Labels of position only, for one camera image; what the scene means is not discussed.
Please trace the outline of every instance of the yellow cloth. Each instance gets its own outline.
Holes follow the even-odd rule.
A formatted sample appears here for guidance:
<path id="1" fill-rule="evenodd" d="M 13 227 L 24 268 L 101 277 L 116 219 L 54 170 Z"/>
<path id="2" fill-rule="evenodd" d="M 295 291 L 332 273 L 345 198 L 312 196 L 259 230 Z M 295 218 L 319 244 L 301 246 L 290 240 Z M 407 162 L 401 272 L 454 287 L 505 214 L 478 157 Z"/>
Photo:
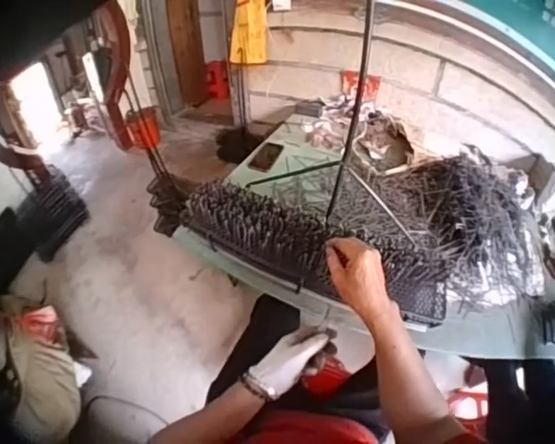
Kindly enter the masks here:
<path id="1" fill-rule="evenodd" d="M 230 63 L 257 65 L 267 61 L 265 0 L 237 0 L 230 42 Z"/>

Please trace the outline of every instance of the black panel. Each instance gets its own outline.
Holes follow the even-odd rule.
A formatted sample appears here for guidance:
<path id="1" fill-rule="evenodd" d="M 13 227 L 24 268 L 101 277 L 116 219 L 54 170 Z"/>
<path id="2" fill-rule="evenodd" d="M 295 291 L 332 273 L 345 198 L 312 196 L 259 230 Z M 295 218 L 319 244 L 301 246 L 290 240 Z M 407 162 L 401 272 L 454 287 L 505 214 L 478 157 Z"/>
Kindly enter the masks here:
<path id="1" fill-rule="evenodd" d="M 9 80 L 106 0 L 0 0 L 0 81 Z"/>

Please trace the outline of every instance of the black phone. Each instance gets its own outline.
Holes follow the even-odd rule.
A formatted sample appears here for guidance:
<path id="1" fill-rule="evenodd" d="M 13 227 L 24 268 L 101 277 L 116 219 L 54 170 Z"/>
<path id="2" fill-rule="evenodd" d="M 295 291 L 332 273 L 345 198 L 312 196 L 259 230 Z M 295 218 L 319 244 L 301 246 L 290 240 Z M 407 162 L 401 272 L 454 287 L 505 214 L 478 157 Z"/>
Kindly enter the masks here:
<path id="1" fill-rule="evenodd" d="M 278 160 L 284 146 L 278 143 L 267 142 L 257 151 L 255 157 L 249 162 L 249 168 L 266 173 Z"/>

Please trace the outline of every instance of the brown door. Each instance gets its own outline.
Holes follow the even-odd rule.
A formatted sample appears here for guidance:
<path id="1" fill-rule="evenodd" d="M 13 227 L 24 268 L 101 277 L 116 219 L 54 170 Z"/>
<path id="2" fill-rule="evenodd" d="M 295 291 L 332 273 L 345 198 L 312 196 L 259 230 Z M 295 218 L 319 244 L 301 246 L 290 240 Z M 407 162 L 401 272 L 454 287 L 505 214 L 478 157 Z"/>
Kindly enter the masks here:
<path id="1" fill-rule="evenodd" d="M 166 0 L 166 12 L 183 101 L 198 105 L 208 93 L 197 0 Z"/>

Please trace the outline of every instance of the tabletop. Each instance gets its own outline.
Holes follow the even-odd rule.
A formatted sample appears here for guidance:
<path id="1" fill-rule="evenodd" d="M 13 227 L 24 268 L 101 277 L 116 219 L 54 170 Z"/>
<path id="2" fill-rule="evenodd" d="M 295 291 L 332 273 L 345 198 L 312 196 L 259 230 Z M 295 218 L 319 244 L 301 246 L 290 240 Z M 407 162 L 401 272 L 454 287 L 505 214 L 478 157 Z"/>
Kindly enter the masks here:
<path id="1" fill-rule="evenodd" d="M 306 142 L 301 124 L 312 121 L 311 117 L 292 115 L 249 158 L 234 169 L 227 181 L 245 186 L 254 180 L 337 160 L 340 154 L 315 148 Z M 257 151 L 268 142 L 284 147 L 276 163 L 266 173 L 248 167 Z M 252 190 L 273 196 L 275 187 L 276 182 L 268 182 L 253 186 Z M 309 315 L 322 316 L 328 313 L 327 321 L 335 328 L 349 328 L 367 334 L 359 317 L 343 303 L 307 289 L 297 293 L 291 283 L 254 268 L 229 253 L 212 250 L 207 241 L 187 228 L 180 227 L 173 238 L 208 264 L 224 270 L 260 292 L 268 293 Z M 548 274 L 545 298 L 555 300 L 555 280 Z M 555 358 L 555 346 L 546 345 L 542 341 L 538 308 L 537 302 L 514 301 L 482 311 L 465 312 L 459 302 L 451 302 L 447 308 L 446 320 L 441 326 L 426 328 L 407 324 L 407 327 L 415 345 L 423 350 L 495 359 Z"/>

